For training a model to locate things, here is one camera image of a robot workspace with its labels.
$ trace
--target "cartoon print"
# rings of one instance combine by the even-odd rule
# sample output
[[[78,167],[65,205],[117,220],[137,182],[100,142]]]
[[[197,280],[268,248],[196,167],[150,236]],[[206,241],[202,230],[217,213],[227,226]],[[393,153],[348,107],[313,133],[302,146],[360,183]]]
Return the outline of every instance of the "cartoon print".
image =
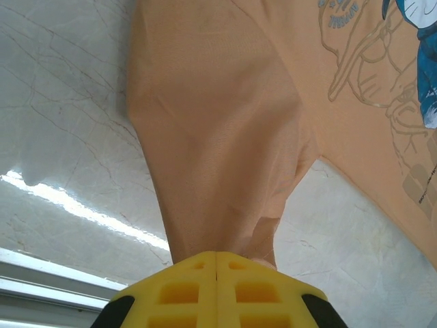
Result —
[[[348,88],[363,104],[385,110],[404,191],[431,220],[437,206],[437,179],[429,179],[437,163],[437,131],[426,128],[421,115],[419,40],[416,46],[403,46],[405,37],[416,38],[416,31],[395,1],[384,1],[385,19],[363,14],[374,12],[380,4],[375,0],[318,1],[322,45],[337,60],[328,99],[335,102]],[[402,55],[393,49],[403,49]]]
[[[423,141],[429,131],[423,126],[417,100],[417,52],[406,49],[403,56],[394,56],[391,45],[403,42],[411,32],[395,4],[390,4],[386,20],[377,20],[369,30],[362,20],[369,0],[334,1],[320,6],[319,24],[323,46],[337,57],[337,72],[328,90],[328,98],[335,101],[344,87],[349,87],[362,102],[386,109],[393,132],[393,147],[404,172],[417,162],[416,143]],[[335,17],[358,11],[347,24],[331,25]]]
[[[385,18],[390,0],[384,0]],[[427,128],[437,128],[437,0],[396,0],[404,19],[419,29],[417,87],[421,113]]]

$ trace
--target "yellow plastic object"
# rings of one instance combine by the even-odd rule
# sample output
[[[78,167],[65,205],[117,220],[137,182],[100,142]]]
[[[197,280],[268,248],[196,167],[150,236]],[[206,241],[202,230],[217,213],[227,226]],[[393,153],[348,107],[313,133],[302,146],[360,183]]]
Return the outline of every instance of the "yellow plastic object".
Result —
[[[127,296],[133,303],[121,326],[111,327],[318,328],[303,295],[327,301],[317,288],[261,264],[207,251],[118,293],[111,303]]]

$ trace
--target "blue cartoon character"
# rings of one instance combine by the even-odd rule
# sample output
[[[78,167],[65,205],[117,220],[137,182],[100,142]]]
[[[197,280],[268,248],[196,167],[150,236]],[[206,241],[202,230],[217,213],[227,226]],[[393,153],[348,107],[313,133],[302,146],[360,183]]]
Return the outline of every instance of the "blue cartoon character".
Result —
[[[427,128],[437,128],[437,0],[396,0],[402,16],[419,29],[417,91]],[[385,19],[390,0],[382,4]]]

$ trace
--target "square hole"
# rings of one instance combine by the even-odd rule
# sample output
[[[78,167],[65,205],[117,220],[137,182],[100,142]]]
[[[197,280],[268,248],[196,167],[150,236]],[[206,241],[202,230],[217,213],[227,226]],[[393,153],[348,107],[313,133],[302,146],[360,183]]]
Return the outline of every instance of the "square hole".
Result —
[[[279,303],[276,288],[266,282],[239,282],[235,287],[237,303]]]
[[[286,315],[240,316],[241,328],[292,328]]]
[[[193,266],[193,269],[200,270],[203,269],[204,267],[205,267],[205,263],[199,262]]]
[[[196,328],[197,318],[195,316],[183,317],[151,317],[147,328]]]
[[[195,282],[174,282],[165,285],[160,292],[159,304],[197,303],[199,284]]]
[[[244,270],[246,267],[238,262],[229,262],[229,268],[232,270]]]

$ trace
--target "marble surface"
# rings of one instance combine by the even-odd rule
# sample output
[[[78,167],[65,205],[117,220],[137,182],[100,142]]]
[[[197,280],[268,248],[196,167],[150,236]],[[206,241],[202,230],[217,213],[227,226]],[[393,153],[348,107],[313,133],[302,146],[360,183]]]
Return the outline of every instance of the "marble surface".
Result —
[[[0,247],[131,283],[171,265],[126,117],[132,0],[0,0]],[[316,162],[275,239],[279,270],[350,327],[437,327],[437,273]]]

